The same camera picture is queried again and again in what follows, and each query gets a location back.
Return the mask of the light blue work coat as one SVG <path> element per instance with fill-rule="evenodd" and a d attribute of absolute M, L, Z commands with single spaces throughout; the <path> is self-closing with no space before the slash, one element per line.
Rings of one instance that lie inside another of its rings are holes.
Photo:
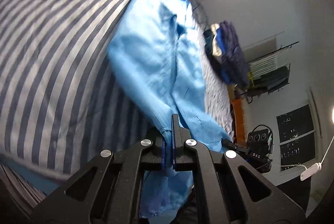
<path fill-rule="evenodd" d="M 172 114 L 193 139 L 222 152 L 227 132 L 205 111 L 200 31 L 189 0 L 131 0 L 108 46 L 117 83 L 162 136 Z M 193 185 L 192 173 L 162 170 L 144 177 L 143 218 L 178 209 Z"/>

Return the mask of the black clothes rack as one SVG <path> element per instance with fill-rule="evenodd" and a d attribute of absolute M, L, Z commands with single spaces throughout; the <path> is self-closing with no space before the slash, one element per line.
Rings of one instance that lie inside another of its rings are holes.
<path fill-rule="evenodd" d="M 282 61 L 281 57 L 298 43 L 299 41 L 296 41 L 280 46 L 248 62 L 250 83 L 242 93 L 248 104 L 251 104 L 255 97 L 260 97 L 262 94 L 269 95 L 289 84 L 291 63 Z"/>

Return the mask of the dark hanging clothes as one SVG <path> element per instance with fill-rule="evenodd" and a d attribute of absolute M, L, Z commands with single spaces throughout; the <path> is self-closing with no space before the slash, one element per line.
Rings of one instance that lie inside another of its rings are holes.
<path fill-rule="evenodd" d="M 289 84 L 290 68 L 282 66 L 254 81 L 254 86 L 249 88 L 249 96 L 258 96 L 263 93 L 272 93 Z"/>

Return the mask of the dark night window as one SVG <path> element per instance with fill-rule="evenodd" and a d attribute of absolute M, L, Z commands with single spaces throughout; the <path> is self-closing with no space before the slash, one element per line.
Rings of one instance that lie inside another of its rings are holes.
<path fill-rule="evenodd" d="M 280 139 L 280 170 L 285 171 L 316 158 L 315 128 L 309 105 L 276 117 Z"/>

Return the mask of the yellow black box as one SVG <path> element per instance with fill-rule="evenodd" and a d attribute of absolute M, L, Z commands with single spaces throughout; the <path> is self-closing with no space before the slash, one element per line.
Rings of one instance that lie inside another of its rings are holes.
<path fill-rule="evenodd" d="M 251 72 L 248 72 L 247 75 L 248 75 L 249 82 L 250 82 L 249 87 L 255 87 L 253 74 Z"/>

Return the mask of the striped hanging towel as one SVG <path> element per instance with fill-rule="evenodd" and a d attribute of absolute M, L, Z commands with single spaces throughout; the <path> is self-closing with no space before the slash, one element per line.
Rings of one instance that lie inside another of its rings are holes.
<path fill-rule="evenodd" d="M 254 79 L 277 69 L 277 54 L 271 54 L 249 63 Z"/>

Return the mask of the blue folded garment under stack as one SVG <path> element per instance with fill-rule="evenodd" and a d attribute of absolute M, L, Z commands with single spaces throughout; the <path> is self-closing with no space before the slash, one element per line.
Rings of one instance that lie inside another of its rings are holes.
<path fill-rule="evenodd" d="M 232 84 L 232 79 L 230 76 L 230 67 L 228 62 L 228 56 L 227 56 L 227 47 L 225 46 L 224 42 L 224 33 L 222 31 L 221 27 L 218 27 L 216 29 L 216 45 L 219 49 L 217 54 L 215 56 L 215 59 L 219 62 L 220 65 L 220 74 L 221 78 L 225 81 L 226 84 Z"/>

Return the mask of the dark navy folded jacket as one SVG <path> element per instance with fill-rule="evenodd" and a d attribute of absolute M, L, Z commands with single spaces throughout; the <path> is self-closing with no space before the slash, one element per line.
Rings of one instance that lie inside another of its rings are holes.
<path fill-rule="evenodd" d="M 218 27 L 221 27 L 224 33 L 224 42 L 227 47 L 232 84 L 236 85 L 241 90 L 245 90 L 250 83 L 247 75 L 247 73 L 250 72 L 250 68 L 245 60 L 242 49 L 239 46 L 238 36 L 233 23 L 224 20 L 220 23 L 212 24 L 209 29 L 203 32 L 205 39 L 205 54 L 209 59 L 213 71 L 225 83 L 221 78 L 219 62 L 215 59 L 215 56 L 219 54 L 219 49 L 216 45 L 216 29 Z"/>

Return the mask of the striped blue white bed sheet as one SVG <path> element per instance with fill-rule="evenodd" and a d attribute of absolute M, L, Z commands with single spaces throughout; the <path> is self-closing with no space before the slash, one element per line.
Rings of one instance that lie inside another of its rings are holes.
<path fill-rule="evenodd" d="M 146 116 L 106 54 L 130 0 L 1 0 L 1 181 L 25 214 L 102 149 L 143 138 Z"/>

